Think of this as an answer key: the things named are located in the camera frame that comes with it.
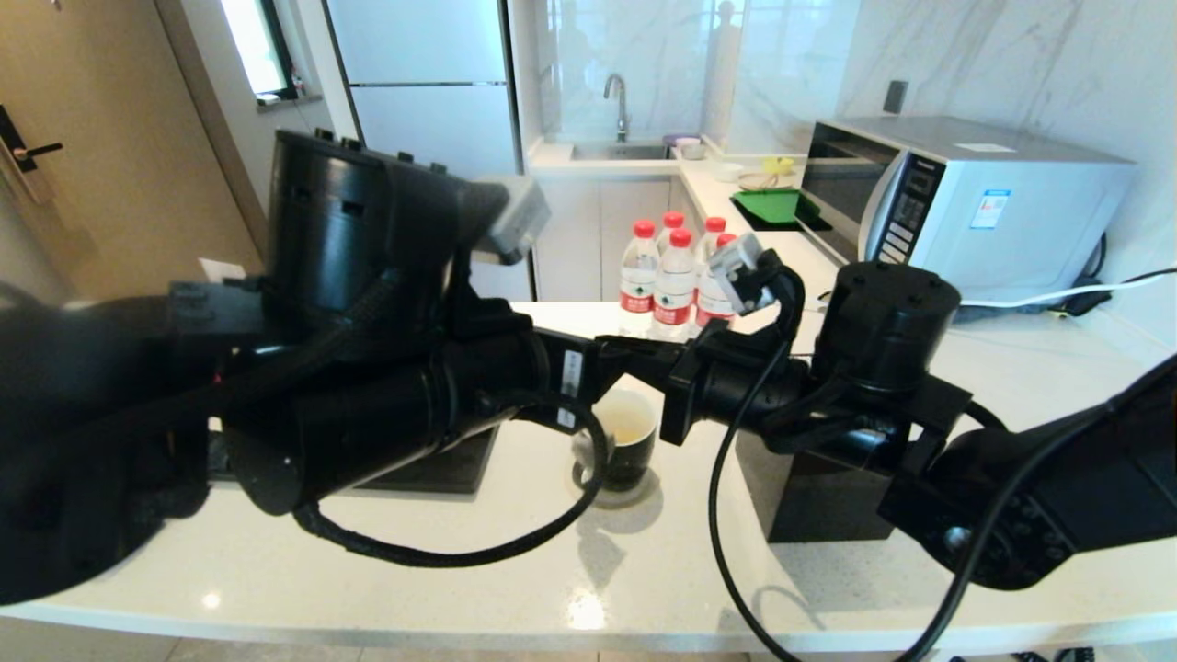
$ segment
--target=kitchen counter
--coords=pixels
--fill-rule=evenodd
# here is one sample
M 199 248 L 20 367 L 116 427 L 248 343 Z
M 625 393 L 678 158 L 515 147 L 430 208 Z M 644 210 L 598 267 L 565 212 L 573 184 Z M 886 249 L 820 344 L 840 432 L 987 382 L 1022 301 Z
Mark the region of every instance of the kitchen counter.
M 541 178 L 561 177 L 679 177 L 696 211 L 703 218 L 718 216 L 727 219 L 727 232 L 745 234 L 752 232 L 743 214 L 731 201 L 731 196 L 739 191 L 739 185 L 718 181 L 712 171 L 718 160 L 714 151 L 707 151 L 707 158 L 687 160 L 678 150 L 672 150 L 671 160 L 616 160 L 616 161 L 577 161 L 572 160 L 571 144 L 536 144 L 527 159 L 528 174 Z M 800 184 L 802 168 L 784 179 L 784 184 Z M 812 298 L 833 286 L 837 265 L 799 232 L 757 232 L 757 239 L 765 249 L 774 249 L 780 259 L 797 271 L 805 282 L 805 291 Z
M 617 329 L 607 303 L 521 304 L 540 326 Z M 738 320 L 744 330 L 773 311 Z M 819 313 L 796 351 L 812 347 Z M 956 327 L 933 372 L 977 393 L 1011 428 L 1123 389 L 1145 366 L 1069 322 L 1015 317 Z M 1065 389 L 1058 389 L 1065 384 Z M 660 404 L 651 389 L 625 378 Z M 193 518 L 171 522 L 127 563 L 85 585 L 0 615 L 140 633 L 367 647 L 759 650 L 731 607 L 707 543 L 706 485 L 723 429 L 659 444 L 657 490 L 623 510 L 592 509 L 521 557 L 461 570 L 408 569 L 355 556 L 218 485 Z M 518 536 L 572 503 L 566 437 L 503 426 L 474 498 L 345 494 L 324 510 L 351 529 L 437 550 Z M 719 516 L 750 604 L 798 651 L 896 650 L 926 624 L 949 572 L 907 536 L 770 548 L 730 458 Z M 940 647 L 999 653 L 1177 637 L 1177 542 L 1079 555 L 1037 587 L 972 587 Z

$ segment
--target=microwave oven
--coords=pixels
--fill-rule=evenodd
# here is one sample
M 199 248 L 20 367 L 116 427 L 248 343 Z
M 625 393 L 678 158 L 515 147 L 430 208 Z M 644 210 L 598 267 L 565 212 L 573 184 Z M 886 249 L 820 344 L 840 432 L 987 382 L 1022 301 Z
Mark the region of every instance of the microwave oven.
M 936 272 L 966 299 L 1070 287 L 1135 164 L 947 117 L 818 121 L 797 220 L 838 263 Z

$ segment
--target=white cable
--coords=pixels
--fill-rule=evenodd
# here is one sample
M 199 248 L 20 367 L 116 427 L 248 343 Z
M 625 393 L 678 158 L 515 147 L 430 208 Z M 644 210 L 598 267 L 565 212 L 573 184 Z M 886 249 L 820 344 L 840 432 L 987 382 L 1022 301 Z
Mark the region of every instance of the white cable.
M 960 302 L 962 306 L 979 306 L 979 307 L 1022 307 L 1030 304 L 1038 304 L 1042 302 L 1050 302 L 1053 299 L 1062 299 L 1070 297 L 1072 294 L 1082 294 L 1084 292 L 1111 292 L 1112 290 L 1126 290 L 1129 287 L 1139 287 L 1141 285 L 1148 285 L 1149 283 L 1155 283 L 1161 280 L 1163 277 L 1169 276 L 1168 273 L 1158 273 L 1150 278 L 1144 278 L 1141 280 L 1131 280 L 1129 283 L 1113 283 L 1111 285 L 1084 285 L 1082 287 L 1071 287 L 1070 290 L 1063 290 L 1060 292 L 1050 292 L 1049 294 L 1038 294 L 1037 297 L 1030 297 L 1029 299 L 1020 299 L 1017 302 L 979 302 L 972 299 L 964 299 Z

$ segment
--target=faucet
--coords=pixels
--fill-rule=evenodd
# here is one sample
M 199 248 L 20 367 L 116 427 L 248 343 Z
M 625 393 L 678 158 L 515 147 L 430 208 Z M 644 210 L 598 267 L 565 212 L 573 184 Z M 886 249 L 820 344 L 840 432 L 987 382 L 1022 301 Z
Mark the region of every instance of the faucet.
M 620 74 L 611 73 L 605 79 L 605 98 L 609 99 L 609 91 L 617 81 L 617 100 L 620 105 L 617 108 L 617 141 L 625 143 L 625 137 L 630 134 L 630 115 L 625 112 L 625 79 Z

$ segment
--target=refrigerator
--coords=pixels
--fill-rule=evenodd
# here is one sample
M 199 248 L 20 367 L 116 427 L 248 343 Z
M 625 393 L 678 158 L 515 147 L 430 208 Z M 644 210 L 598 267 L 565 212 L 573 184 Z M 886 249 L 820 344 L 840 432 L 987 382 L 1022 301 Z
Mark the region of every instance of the refrigerator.
M 499 0 L 327 0 L 360 139 L 451 174 L 521 173 Z M 484 297 L 532 300 L 531 258 L 476 262 Z

